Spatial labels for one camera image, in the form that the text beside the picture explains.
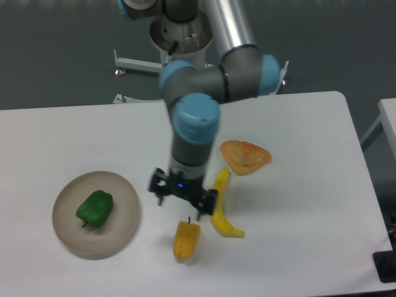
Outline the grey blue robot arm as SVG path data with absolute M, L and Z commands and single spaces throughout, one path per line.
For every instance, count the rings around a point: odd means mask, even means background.
M 174 195 L 188 201 L 199 215 L 213 214 L 218 199 L 202 183 L 220 123 L 220 104 L 268 95 L 280 85 L 280 66 L 272 55 L 257 48 L 241 1 L 119 1 L 119 10 L 131 20 L 152 17 L 170 43 L 168 54 L 185 48 L 203 34 L 207 16 L 221 63 L 196 68 L 177 59 L 164 64 L 159 89 L 165 101 L 173 143 L 169 171 L 156 169 L 149 191 L 160 200 Z

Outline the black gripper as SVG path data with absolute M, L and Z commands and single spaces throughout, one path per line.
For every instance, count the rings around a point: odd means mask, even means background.
M 204 177 L 185 178 L 182 173 L 170 171 L 169 175 L 156 168 L 151 177 L 148 191 L 153 193 L 158 199 L 158 206 L 161 206 L 165 197 L 174 195 L 188 201 L 197 210 L 196 221 L 199 222 L 201 216 L 212 216 L 217 205 L 218 191 L 216 189 L 203 190 L 202 183 Z

